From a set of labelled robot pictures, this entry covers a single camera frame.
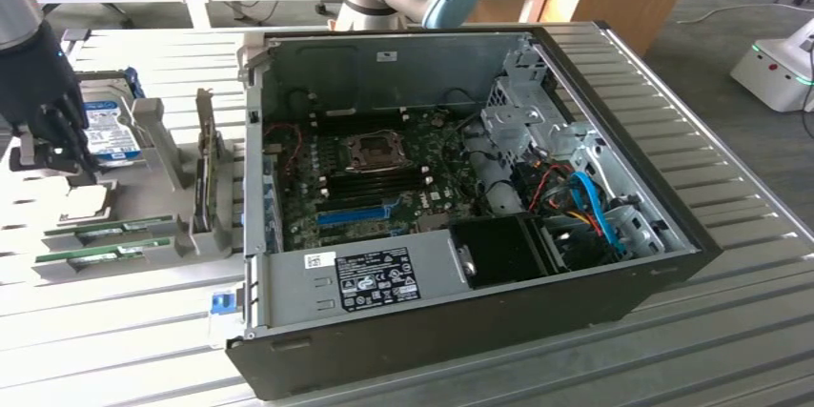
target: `yellow wire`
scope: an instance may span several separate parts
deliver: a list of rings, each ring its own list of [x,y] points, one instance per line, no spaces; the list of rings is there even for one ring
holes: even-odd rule
[[[570,214],[572,216],[574,216],[577,219],[580,219],[589,226],[592,225],[590,221],[588,220],[588,218],[585,216],[582,216],[581,214],[578,214],[577,212],[566,212],[566,214]]]

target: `blue hard drive label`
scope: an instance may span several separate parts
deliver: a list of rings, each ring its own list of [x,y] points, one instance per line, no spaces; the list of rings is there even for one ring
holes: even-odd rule
[[[338,257],[337,277],[348,312],[421,299],[408,248]]]
[[[135,159],[142,150],[130,127],[122,124],[123,109],[114,101],[86,102],[89,150],[102,162]]]

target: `metal bracket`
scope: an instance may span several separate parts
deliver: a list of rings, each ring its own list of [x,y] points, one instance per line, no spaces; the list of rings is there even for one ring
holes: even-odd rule
[[[608,211],[606,218],[622,232],[622,243],[629,252],[634,252],[640,257],[665,253],[665,243],[633,205],[624,205]]]

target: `barcode sticker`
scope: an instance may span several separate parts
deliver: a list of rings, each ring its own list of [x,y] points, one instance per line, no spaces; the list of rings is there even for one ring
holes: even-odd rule
[[[396,61],[398,61],[398,51],[377,52],[377,62],[396,62]]]
[[[306,269],[317,269],[318,267],[329,267],[336,264],[337,252],[312,253],[306,254]]]

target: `sticker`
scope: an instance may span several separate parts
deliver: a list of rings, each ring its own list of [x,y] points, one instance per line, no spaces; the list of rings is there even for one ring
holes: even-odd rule
[[[377,62],[396,62],[396,61],[398,61],[398,51],[377,52]]]
[[[85,266],[86,264],[95,264],[98,262],[111,261],[118,258],[119,257],[117,256],[115,253],[94,254],[93,256],[78,257],[75,259],[70,259],[69,264],[73,266]]]
[[[146,248],[158,247],[158,245],[158,242],[151,242],[145,245],[139,245],[138,247],[119,247],[118,250],[122,254],[141,253]]]
[[[105,237],[107,235],[114,235],[114,234],[122,234],[123,230],[119,228],[111,228],[111,229],[99,229],[98,231],[87,231],[86,233],[82,234],[83,237],[89,237],[89,238],[97,238],[97,237]]]
[[[336,260],[337,252],[306,254],[306,269],[333,266]]]
[[[103,161],[122,161],[139,156],[139,144],[130,128],[119,123],[122,108],[113,101],[86,102],[89,114],[89,150]]]
[[[338,258],[337,277],[348,312],[421,299],[408,248]]]
[[[142,221],[133,222],[133,223],[123,223],[122,226],[125,227],[126,231],[142,231],[143,229],[147,228],[147,226],[150,224],[161,223],[162,221],[170,221],[170,219],[155,218],[155,219],[142,220]]]

